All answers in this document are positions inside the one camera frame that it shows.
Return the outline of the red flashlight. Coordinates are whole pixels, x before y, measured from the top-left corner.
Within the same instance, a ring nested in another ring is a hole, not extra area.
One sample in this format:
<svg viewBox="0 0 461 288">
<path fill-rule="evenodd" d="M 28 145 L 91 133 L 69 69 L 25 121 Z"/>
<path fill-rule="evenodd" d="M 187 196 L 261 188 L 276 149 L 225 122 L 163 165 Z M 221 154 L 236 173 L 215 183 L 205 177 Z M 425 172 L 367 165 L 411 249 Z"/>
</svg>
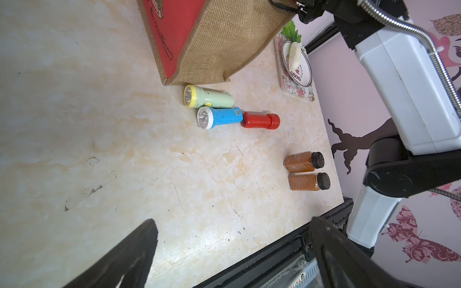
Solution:
<svg viewBox="0 0 461 288">
<path fill-rule="evenodd" d="M 243 113 L 241 126 L 244 128 L 264 128 L 276 130 L 280 126 L 280 117 L 277 114 L 253 114 L 250 112 Z"/>
</svg>

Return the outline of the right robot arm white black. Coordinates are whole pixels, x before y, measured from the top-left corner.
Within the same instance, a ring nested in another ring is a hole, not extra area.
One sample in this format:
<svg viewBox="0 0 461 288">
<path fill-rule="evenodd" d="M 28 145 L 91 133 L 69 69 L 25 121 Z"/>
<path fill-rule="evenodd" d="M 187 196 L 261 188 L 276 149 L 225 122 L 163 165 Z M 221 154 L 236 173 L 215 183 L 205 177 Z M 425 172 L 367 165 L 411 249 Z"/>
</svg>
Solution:
<svg viewBox="0 0 461 288">
<path fill-rule="evenodd" d="M 461 99 L 431 36 L 403 1 L 301 1 L 307 24 L 329 12 L 368 72 L 397 132 L 370 145 L 347 237 L 371 250 L 398 203 L 461 178 Z"/>
</svg>

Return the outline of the left gripper left finger black triangular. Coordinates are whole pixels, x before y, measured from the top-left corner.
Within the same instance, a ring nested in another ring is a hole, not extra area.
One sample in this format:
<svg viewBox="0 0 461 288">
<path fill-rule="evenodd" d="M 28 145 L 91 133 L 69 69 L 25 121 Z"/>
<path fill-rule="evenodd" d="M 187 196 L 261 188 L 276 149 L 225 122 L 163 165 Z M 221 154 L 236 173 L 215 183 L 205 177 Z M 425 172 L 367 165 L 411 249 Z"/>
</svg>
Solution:
<svg viewBox="0 0 461 288">
<path fill-rule="evenodd" d="M 158 244 L 158 229 L 153 219 L 145 220 L 111 251 L 66 288 L 143 288 Z"/>
</svg>

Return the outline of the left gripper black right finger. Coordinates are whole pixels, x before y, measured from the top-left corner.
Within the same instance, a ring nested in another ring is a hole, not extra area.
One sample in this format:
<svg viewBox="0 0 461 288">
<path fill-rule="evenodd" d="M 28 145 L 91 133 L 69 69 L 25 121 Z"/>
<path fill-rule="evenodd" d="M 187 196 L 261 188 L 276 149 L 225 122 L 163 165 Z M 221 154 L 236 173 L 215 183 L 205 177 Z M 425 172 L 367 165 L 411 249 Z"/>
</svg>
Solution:
<svg viewBox="0 0 461 288">
<path fill-rule="evenodd" d="M 310 248 L 325 288 L 410 288 L 392 277 L 324 217 L 310 222 Z"/>
</svg>

